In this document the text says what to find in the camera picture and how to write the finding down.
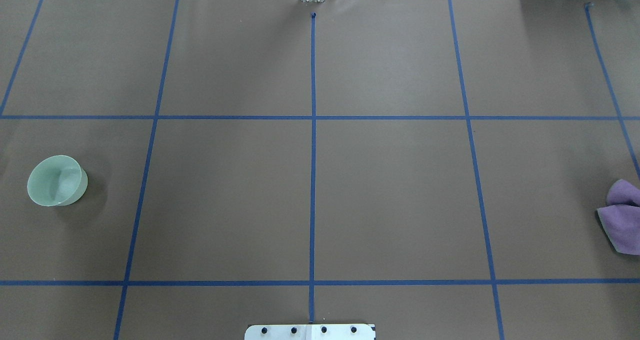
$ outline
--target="metal plate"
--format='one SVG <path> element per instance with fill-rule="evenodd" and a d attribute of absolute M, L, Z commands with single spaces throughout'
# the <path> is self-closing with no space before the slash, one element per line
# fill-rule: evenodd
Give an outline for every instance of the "metal plate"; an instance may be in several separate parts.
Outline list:
<path fill-rule="evenodd" d="M 252 325 L 244 340 L 375 340 L 373 324 Z"/>

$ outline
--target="bowl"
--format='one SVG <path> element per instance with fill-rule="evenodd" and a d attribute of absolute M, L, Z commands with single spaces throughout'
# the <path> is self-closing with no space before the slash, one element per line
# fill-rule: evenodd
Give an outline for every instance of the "bowl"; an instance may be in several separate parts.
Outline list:
<path fill-rule="evenodd" d="M 27 192 L 38 205 L 66 206 L 82 197 L 87 182 L 87 173 L 73 157 L 55 155 L 34 167 L 27 181 Z"/>

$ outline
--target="blue tape line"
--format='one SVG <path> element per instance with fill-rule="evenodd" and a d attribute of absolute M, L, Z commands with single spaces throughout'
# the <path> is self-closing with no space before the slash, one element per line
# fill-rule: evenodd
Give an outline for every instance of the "blue tape line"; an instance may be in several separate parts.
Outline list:
<path fill-rule="evenodd" d="M 144 281 L 133 280 L 128 282 L 129 286 L 309 286 L 308 280 L 187 280 L 187 281 Z"/>
<path fill-rule="evenodd" d="M 250 287 L 309 286 L 309 280 L 0 280 L 0 286 L 178 286 Z M 581 285 L 640 284 L 640 278 L 514 278 L 452 280 L 314 280 L 315 286 L 471 286 L 471 285 Z"/>
<path fill-rule="evenodd" d="M 311 190 L 309 214 L 309 323 L 316 318 L 316 13 L 311 12 Z"/>
<path fill-rule="evenodd" d="M 122 286 L 123 281 L 109 280 L 0 280 L 0 286 Z"/>
<path fill-rule="evenodd" d="M 463 121 L 464 116 L 421 116 L 421 115 L 320 115 L 319 121 Z"/>
<path fill-rule="evenodd" d="M 160 120 L 310 121 L 309 115 L 160 115 Z"/>
<path fill-rule="evenodd" d="M 9 101 L 9 94 L 11 94 L 11 88 L 14 86 L 14 80 L 16 80 L 16 75 L 18 75 L 18 69 L 20 69 L 20 63 L 23 62 L 23 56 L 25 55 L 25 51 L 27 50 L 27 44 L 29 44 L 29 39 L 32 37 L 32 32 L 34 32 L 34 27 L 36 26 L 36 20 L 38 20 L 38 15 L 40 14 L 43 1 L 44 0 L 38 1 L 36 12 L 34 12 L 33 18 L 31 19 L 29 30 L 27 31 L 27 35 L 24 38 L 24 42 L 22 43 L 22 48 L 20 49 L 20 53 L 18 54 L 18 60 L 16 60 L 15 66 L 13 67 L 13 72 L 11 73 L 9 84 L 7 85 L 6 91 L 4 92 L 4 98 L 2 98 L 2 104 L 0 104 L 0 115 L 2 115 L 2 113 L 5 111 L 5 107 L 7 106 L 7 101 Z"/>
<path fill-rule="evenodd" d="M 1 115 L 7 120 L 213 120 L 213 121 L 619 121 L 617 116 L 537 115 Z M 640 116 L 623 116 L 640 121 Z"/>
<path fill-rule="evenodd" d="M 472 115 L 473 121 L 617 121 L 615 116 L 483 116 Z"/>
<path fill-rule="evenodd" d="M 489 275 L 491 281 L 496 281 L 496 270 L 494 269 L 494 255 L 491 249 L 491 240 L 489 238 L 489 226 L 487 225 L 487 213 L 485 211 L 485 199 L 482 192 L 482 183 L 480 182 L 480 171 L 478 170 L 478 158 L 476 156 L 476 143 L 474 141 L 474 132 L 471 127 L 471 117 L 469 113 L 469 102 L 467 101 L 467 88 L 465 86 L 465 76 L 462 71 L 462 60 L 460 59 L 460 46 L 458 44 L 458 33 L 456 31 L 456 18 L 453 12 L 453 3 L 448 0 L 448 14 L 451 19 L 451 32 L 453 34 L 453 44 L 455 48 L 455 61 L 457 62 L 457 75 L 460 80 L 460 90 L 462 92 L 462 104 L 464 105 L 464 116 L 466 116 L 466 132 L 469 137 L 469 147 L 471 150 L 471 160 L 473 162 L 473 173 L 475 175 L 475 188 L 478 194 L 478 205 L 480 206 L 480 217 L 482 218 L 482 231 L 484 232 L 484 247 L 486 249 L 487 262 L 489 264 Z M 491 286 L 493 289 L 493 305 L 495 307 L 495 319 L 498 325 L 498 335 L 500 340 L 505 340 L 505 331 L 503 327 L 502 310 L 500 309 L 500 299 L 498 297 L 498 286 Z"/>
<path fill-rule="evenodd" d="M 124 304 L 127 299 L 127 290 L 129 287 L 126 283 L 122 286 L 122 292 L 120 293 L 120 301 L 118 306 L 118 315 L 116 317 L 116 328 L 113 332 L 113 340 L 118 340 L 120 337 L 120 329 L 122 325 L 122 315 L 124 314 Z"/>
<path fill-rule="evenodd" d="M 451 286 L 491 285 L 491 280 L 316 280 L 317 286 Z"/>
<path fill-rule="evenodd" d="M 587 23 L 589 24 L 589 31 L 591 33 L 591 39 L 593 40 L 593 47 L 596 50 L 596 55 L 598 56 L 598 61 L 600 63 L 600 67 L 602 68 L 602 74 L 604 75 L 604 79 L 606 80 L 606 87 L 608 87 L 608 93 L 611 95 L 611 100 L 613 101 L 613 106 L 615 107 L 615 112 L 617 113 L 617 119 L 620 123 L 620 128 L 622 129 L 622 135 L 624 135 L 624 141 L 626 142 L 626 148 L 629 150 L 629 154 L 631 155 L 631 160 L 633 161 L 633 166 L 635 167 L 635 174 L 640 179 L 640 164 L 638 164 L 638 158 L 636 157 L 636 151 L 634 150 L 633 145 L 631 144 L 631 138 L 629 138 L 629 133 L 627 132 L 627 126 L 625 125 L 625 121 L 622 117 L 622 111 L 620 110 L 620 105 L 618 104 L 618 99 L 616 97 L 615 91 L 613 91 L 613 85 L 611 84 L 611 79 L 609 77 L 609 72 L 607 71 L 607 67 L 604 65 L 604 59 L 602 58 L 602 53 L 600 51 L 600 46 L 598 45 L 598 39 L 596 38 L 596 32 L 594 30 L 594 23 L 592 23 L 592 15 L 589 12 L 590 7 L 594 5 L 593 3 L 586 3 L 584 6 L 584 13 L 587 16 Z"/>
<path fill-rule="evenodd" d="M 153 115 L 2 115 L 0 119 L 15 120 L 151 120 Z"/>
<path fill-rule="evenodd" d="M 140 226 L 140 215 L 142 213 L 142 204 L 145 199 L 145 190 L 147 187 L 147 178 L 149 176 L 149 166 L 151 164 L 151 155 L 154 150 L 154 142 L 156 140 L 156 129 L 158 128 L 158 116 L 160 115 L 160 107 L 162 105 L 162 94 L 165 87 L 165 78 L 167 76 L 167 67 L 169 66 L 169 55 L 171 53 L 171 44 L 174 38 L 174 28 L 176 27 L 176 17 L 178 16 L 178 5 L 180 0 L 175 0 L 173 5 L 173 16 L 171 17 L 171 27 L 169 29 L 169 39 L 166 44 L 166 52 L 164 54 L 164 64 L 162 65 L 162 75 L 160 76 L 160 86 L 158 87 L 158 97 L 155 103 L 155 115 L 153 125 L 151 126 L 151 135 L 149 136 L 149 145 L 146 151 L 146 162 L 144 162 L 144 172 L 142 172 L 142 183 L 140 184 L 140 195 L 137 200 L 137 209 L 135 210 L 135 220 L 133 222 L 133 231 L 131 233 L 131 242 L 128 247 L 128 256 L 126 258 L 126 269 L 124 274 L 124 285 L 118 306 L 118 317 L 116 318 L 116 326 L 113 333 L 113 339 L 118 340 L 122 324 L 122 315 L 127 299 L 128 283 L 131 276 L 131 265 L 133 263 L 133 254 L 136 248 L 136 240 L 138 239 L 138 227 Z"/>
<path fill-rule="evenodd" d="M 497 285 L 640 284 L 640 278 L 526 278 L 496 280 Z"/>

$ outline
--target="towel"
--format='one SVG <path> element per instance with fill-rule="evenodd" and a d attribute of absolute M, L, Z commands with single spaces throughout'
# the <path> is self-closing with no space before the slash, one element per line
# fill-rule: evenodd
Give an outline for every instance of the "towel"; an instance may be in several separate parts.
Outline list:
<path fill-rule="evenodd" d="M 640 255 L 640 189 L 625 180 L 616 181 L 598 216 L 615 251 Z"/>

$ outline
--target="table surface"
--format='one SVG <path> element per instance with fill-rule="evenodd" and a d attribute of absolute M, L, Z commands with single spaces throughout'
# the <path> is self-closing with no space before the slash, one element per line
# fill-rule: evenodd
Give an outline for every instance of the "table surface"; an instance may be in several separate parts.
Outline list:
<path fill-rule="evenodd" d="M 640 259 L 595 214 L 640 185 L 640 2 L 0 0 L 0 26 L 0 338 L 640 338 Z M 39 207 L 55 154 L 89 185 Z"/>

